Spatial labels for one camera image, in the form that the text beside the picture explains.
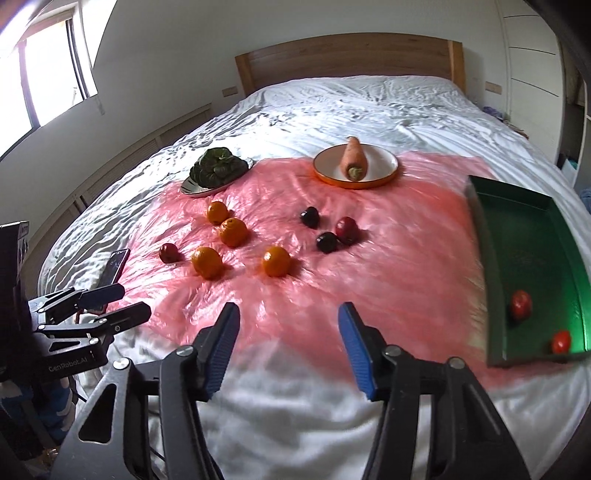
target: carrot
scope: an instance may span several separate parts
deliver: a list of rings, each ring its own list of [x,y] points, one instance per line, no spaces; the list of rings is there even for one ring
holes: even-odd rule
[[[368,172],[368,159],[357,137],[349,137],[345,153],[340,160],[340,170],[345,178],[351,181],[361,181]]]

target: red apple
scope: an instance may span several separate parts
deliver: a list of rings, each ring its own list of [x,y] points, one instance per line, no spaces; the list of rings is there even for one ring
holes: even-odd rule
[[[555,355],[568,353],[570,351],[570,344],[570,332],[568,330],[561,330],[552,337],[552,353]]]
[[[361,230],[351,217],[343,217],[336,222],[335,234],[344,245],[353,245],[361,238]]]
[[[533,308],[530,294],[526,291],[517,290],[511,297],[509,310],[511,312],[511,317],[516,322],[527,320],[531,316]]]
[[[175,244],[164,244],[160,247],[160,260],[163,263],[175,263],[180,260],[178,248]]]

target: window frame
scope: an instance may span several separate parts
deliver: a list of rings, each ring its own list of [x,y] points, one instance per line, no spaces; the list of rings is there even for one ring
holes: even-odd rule
[[[21,39],[17,43],[15,47],[18,50],[18,64],[19,64],[19,71],[21,76],[21,89],[22,89],[22,96],[25,100],[25,107],[27,109],[27,115],[29,116],[29,121],[31,123],[31,129],[25,133],[21,138],[19,138],[16,142],[14,142],[8,150],[4,153],[0,154],[0,162],[4,160],[12,150],[14,150],[17,146],[20,145],[29,135],[31,135],[34,131],[41,128],[39,123],[39,119],[37,117],[37,111],[35,110],[35,105],[33,103],[33,96],[31,94],[31,88],[29,86],[29,80],[27,75],[27,58],[25,55],[25,47],[27,46],[27,38],[39,33],[46,28],[52,27],[55,24],[66,22],[66,35],[68,38],[68,46],[70,50],[70,58],[72,60],[72,67],[74,69],[74,75],[76,77],[76,82],[78,84],[78,88],[80,89],[80,94],[82,96],[82,102],[87,98],[90,98],[88,87],[85,82],[85,78],[83,75],[82,64],[80,62],[80,57],[78,55],[78,49],[76,47],[76,37],[74,35],[74,15],[76,15],[76,8],[70,8],[68,10],[56,13],[48,18],[40,20],[37,23],[29,26],[25,33],[23,33]]]

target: leafy green vegetable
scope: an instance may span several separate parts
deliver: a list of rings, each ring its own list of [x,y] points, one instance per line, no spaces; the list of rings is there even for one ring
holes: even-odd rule
[[[210,148],[201,155],[189,172],[189,177],[200,187],[215,189],[241,177],[248,171],[248,163],[236,157],[226,147]]]

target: metal bolt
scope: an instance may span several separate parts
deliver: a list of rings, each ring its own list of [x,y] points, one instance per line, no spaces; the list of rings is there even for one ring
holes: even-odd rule
[[[56,448],[52,448],[51,450],[48,450],[47,456],[53,462],[57,458],[58,453],[60,453],[59,450],[57,450]]]
[[[178,356],[189,356],[193,353],[193,347],[191,345],[183,345],[177,348]]]
[[[398,345],[388,345],[384,349],[386,356],[399,356],[402,354],[402,349]]]
[[[115,367],[117,370],[125,370],[127,367],[129,367],[129,358],[119,358],[119,360],[115,360],[113,362],[113,367]]]
[[[455,368],[456,370],[461,370],[466,366],[466,363],[460,357],[454,356],[449,359],[449,366]]]

